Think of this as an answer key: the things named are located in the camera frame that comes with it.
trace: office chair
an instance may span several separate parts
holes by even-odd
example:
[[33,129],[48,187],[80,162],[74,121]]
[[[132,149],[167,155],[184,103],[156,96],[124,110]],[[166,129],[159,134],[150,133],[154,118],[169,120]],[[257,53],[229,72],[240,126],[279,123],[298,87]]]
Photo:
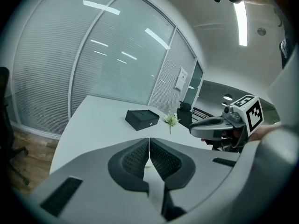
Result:
[[21,152],[28,155],[28,150],[25,147],[12,149],[14,143],[14,131],[9,122],[8,113],[6,110],[7,104],[5,103],[5,90],[8,83],[9,70],[6,67],[0,67],[0,153],[1,158],[5,159],[7,166],[12,169],[22,180],[25,185],[29,184],[29,180],[20,174],[10,163],[10,160]]
[[189,125],[192,123],[192,113],[191,113],[191,105],[185,102],[180,101],[180,107],[177,110],[179,123],[189,128]]

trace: window blind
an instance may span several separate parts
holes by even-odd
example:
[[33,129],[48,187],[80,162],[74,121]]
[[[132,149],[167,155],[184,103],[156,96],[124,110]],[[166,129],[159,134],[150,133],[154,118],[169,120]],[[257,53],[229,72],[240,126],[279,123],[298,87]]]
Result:
[[79,46],[110,0],[42,0],[21,35],[13,87],[22,125],[61,134],[68,123],[68,89]]
[[[195,57],[193,53],[181,34],[176,31],[149,105],[156,107],[165,114],[168,114],[169,111],[171,113],[176,112],[179,101],[183,100],[187,92],[194,66]],[[183,89],[179,91],[174,87],[181,67],[188,73],[188,76]]]

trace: glass wall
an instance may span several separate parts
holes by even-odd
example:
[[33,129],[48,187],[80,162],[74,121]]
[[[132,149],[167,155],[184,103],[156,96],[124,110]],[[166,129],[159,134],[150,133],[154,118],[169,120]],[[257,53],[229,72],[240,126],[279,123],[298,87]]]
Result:
[[193,104],[193,101],[199,89],[202,74],[202,70],[199,66],[199,63],[197,62],[184,102],[189,103],[190,105]]
[[147,105],[174,26],[143,0],[116,0],[86,40],[72,114],[88,95]]
[[[7,110],[19,127],[59,137],[87,95],[178,108],[196,57],[158,8],[146,0],[35,3],[9,65]],[[179,91],[181,67],[188,78]]]

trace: metal frame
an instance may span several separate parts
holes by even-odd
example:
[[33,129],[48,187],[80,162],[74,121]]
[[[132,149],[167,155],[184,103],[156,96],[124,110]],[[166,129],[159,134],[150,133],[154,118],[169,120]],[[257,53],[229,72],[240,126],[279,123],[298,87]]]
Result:
[[[15,59],[15,54],[16,54],[16,52],[17,52],[17,50],[18,50],[19,43],[20,43],[20,39],[21,39],[21,37],[22,37],[22,35],[23,35],[24,29],[25,29],[25,27],[26,27],[26,25],[27,25],[29,19],[31,18],[32,14],[35,12],[36,8],[38,7],[38,5],[39,5],[41,2],[42,2],[42,0],[40,0],[40,1],[37,3],[36,7],[32,10],[31,14],[30,14],[29,17],[27,18],[27,20],[26,20],[26,22],[25,22],[25,24],[24,24],[24,26],[23,26],[23,30],[22,30],[21,35],[20,35],[20,37],[19,37],[18,44],[17,44],[17,48],[16,48],[15,53],[14,53],[14,59]],[[19,117],[18,107],[17,107],[16,100],[15,100],[14,80],[13,80],[13,78],[14,78],[14,60],[13,60],[13,64],[12,64],[11,70],[12,70],[12,72],[10,73],[10,82],[11,82],[10,85],[11,85],[11,95],[12,95],[12,102],[13,102],[13,107],[14,107],[14,114],[15,114],[15,118],[16,118],[16,120],[17,120],[18,125],[22,126],[22,124],[21,124],[21,120],[20,120],[20,117]]]
[[88,36],[90,35],[91,31],[93,30],[94,26],[96,25],[96,23],[98,22],[98,20],[100,19],[100,17],[103,15],[103,13],[105,12],[105,10],[114,2],[115,0],[111,0],[110,2],[107,3],[105,9],[101,10],[101,12],[96,16],[96,18],[93,20],[93,22],[91,23],[89,29],[87,30],[85,36],[82,39],[82,42],[78,48],[77,54],[75,56],[75,60],[74,60],[74,64],[71,70],[71,76],[70,76],[70,82],[69,82],[69,93],[68,93],[68,116],[69,116],[69,120],[71,119],[71,93],[72,93],[72,89],[73,89],[73,82],[74,82],[74,78],[75,78],[75,73],[76,73],[76,69],[77,69],[77,65],[79,62],[79,58],[81,56],[83,47],[87,41]]
[[166,54],[165,54],[165,56],[164,56],[164,59],[163,59],[163,61],[162,61],[162,65],[161,65],[161,67],[160,67],[159,74],[158,74],[157,79],[156,79],[156,81],[155,81],[155,85],[154,85],[154,87],[153,87],[153,90],[151,91],[150,98],[149,98],[149,101],[148,101],[148,105],[150,105],[150,102],[151,102],[151,99],[152,99],[152,97],[153,97],[154,91],[155,91],[156,86],[157,86],[157,84],[158,84],[158,81],[159,81],[161,72],[162,72],[162,70],[163,70],[163,67],[164,67],[166,58],[167,58],[167,56],[168,56],[168,52],[169,52],[169,50],[170,50],[170,48],[171,48],[171,44],[172,44],[173,38],[174,38],[174,36],[175,36],[175,34],[176,34],[176,31],[177,31],[177,27],[175,27],[174,30],[173,30],[173,34],[172,34],[172,36],[171,36],[171,39],[170,39],[170,42],[169,42],[168,49],[167,49]]
[[39,135],[39,136],[49,138],[49,139],[54,139],[54,140],[59,140],[61,138],[60,134],[54,134],[54,133],[41,131],[41,130],[38,130],[38,129],[33,129],[33,128],[30,128],[30,127],[25,126],[25,125],[19,125],[19,124],[13,122],[13,121],[10,121],[10,123],[11,123],[12,126],[18,128],[18,129],[21,129],[23,131],[26,131],[28,133],[33,133],[35,135]]
[[214,117],[213,115],[211,115],[207,112],[204,112],[204,111],[202,111],[201,109],[198,109],[198,108],[192,108],[191,113],[194,114],[197,117],[202,118],[202,119],[209,118],[209,117]]

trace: white wall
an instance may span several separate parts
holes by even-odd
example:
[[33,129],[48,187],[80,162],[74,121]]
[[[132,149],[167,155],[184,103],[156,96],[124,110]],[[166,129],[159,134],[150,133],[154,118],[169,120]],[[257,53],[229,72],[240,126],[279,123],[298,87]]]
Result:
[[185,19],[185,17],[175,8],[175,6],[169,0],[149,0],[153,3],[157,8],[159,8],[165,15],[167,15],[175,25],[182,32],[184,37],[187,39],[195,55],[198,58],[200,66],[203,72],[206,71],[207,63],[206,63],[206,54],[204,53],[202,47],[202,41],[198,40],[198,36],[195,34],[193,28]]
[[222,112],[224,111],[223,105],[200,98],[197,99],[194,107],[212,114],[213,116],[221,116]]

